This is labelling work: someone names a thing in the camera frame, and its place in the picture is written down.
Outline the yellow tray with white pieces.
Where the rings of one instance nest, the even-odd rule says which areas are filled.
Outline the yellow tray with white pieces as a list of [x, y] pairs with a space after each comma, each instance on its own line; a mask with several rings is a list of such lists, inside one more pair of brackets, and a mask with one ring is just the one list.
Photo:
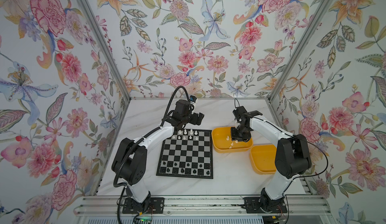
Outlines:
[[253, 147], [253, 140], [236, 141], [231, 138], [231, 130], [235, 127], [218, 127], [212, 130], [213, 147], [218, 153], [245, 152]]

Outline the yellow tray with black pieces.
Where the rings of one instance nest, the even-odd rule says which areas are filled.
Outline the yellow tray with black pieces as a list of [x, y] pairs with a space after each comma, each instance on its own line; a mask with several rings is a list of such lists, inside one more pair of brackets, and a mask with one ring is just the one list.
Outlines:
[[276, 147], [273, 144], [257, 145], [250, 149], [249, 158], [255, 173], [259, 175], [274, 174]]

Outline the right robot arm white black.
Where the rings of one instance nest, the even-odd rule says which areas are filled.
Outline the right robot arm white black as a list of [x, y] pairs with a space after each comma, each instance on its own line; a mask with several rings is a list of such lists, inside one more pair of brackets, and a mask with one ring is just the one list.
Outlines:
[[248, 142], [251, 132], [258, 131], [276, 147], [276, 172], [260, 194], [259, 205], [265, 212], [284, 201], [290, 184], [311, 167], [308, 142], [302, 134], [292, 134], [262, 116], [259, 111], [248, 112], [243, 106], [233, 110], [237, 127], [230, 130], [233, 141]]

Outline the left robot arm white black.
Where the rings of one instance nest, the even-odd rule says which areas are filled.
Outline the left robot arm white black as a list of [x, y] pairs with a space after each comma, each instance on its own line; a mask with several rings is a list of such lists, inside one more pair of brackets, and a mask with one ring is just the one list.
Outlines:
[[204, 115], [194, 112], [196, 101], [197, 98], [190, 96], [184, 86], [178, 86], [172, 93], [159, 126], [136, 139], [125, 138], [120, 142], [111, 166], [115, 173], [113, 186], [123, 187], [123, 192], [135, 204], [148, 204], [151, 198], [150, 191], [142, 183], [148, 148], [172, 137], [187, 124], [200, 125]]

